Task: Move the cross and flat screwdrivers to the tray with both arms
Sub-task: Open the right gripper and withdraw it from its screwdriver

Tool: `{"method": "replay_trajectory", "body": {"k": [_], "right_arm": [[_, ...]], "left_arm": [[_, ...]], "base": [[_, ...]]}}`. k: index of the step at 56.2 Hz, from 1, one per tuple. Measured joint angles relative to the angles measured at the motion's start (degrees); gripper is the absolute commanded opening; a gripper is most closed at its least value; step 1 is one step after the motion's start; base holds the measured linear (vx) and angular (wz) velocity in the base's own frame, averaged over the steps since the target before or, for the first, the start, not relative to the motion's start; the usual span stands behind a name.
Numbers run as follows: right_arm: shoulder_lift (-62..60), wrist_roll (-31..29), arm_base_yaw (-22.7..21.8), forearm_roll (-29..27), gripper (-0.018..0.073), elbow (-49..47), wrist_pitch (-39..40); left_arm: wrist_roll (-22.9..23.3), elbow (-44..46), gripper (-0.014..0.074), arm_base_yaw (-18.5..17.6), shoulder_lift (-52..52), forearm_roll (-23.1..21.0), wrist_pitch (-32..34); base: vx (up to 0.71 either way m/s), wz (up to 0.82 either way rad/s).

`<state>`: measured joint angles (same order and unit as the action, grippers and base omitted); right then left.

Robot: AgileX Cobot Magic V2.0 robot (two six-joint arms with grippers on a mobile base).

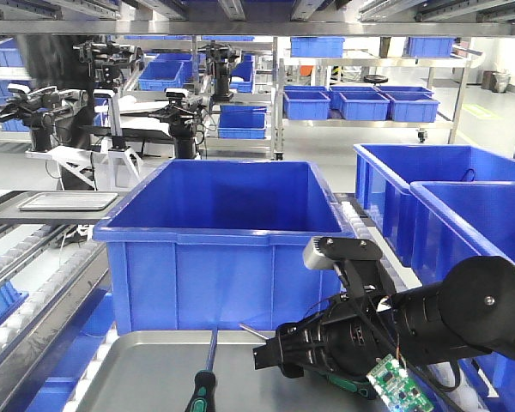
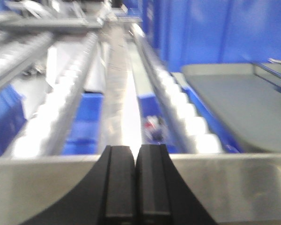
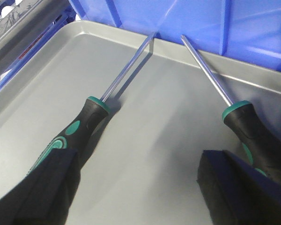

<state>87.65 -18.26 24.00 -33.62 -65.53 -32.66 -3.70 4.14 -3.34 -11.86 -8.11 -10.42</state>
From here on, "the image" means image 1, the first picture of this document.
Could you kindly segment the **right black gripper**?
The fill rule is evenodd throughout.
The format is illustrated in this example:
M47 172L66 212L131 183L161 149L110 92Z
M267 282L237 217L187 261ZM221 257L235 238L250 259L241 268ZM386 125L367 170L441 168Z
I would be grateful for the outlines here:
M277 327L275 335L253 349L257 370L279 367L290 379L305 371L348 380L364 380L378 359L395 352L389 295L351 300L333 295L329 305L298 322Z

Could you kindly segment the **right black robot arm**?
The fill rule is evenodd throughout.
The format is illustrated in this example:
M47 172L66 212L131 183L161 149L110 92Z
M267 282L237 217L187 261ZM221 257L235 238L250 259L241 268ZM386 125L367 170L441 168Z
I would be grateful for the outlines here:
M306 371L362 381L388 354L423 367L493 352L515 360L515 265L470 257L441 282L395 293L379 312L385 290L346 291L322 311L286 323L253 350L257 370L278 367L291 379Z

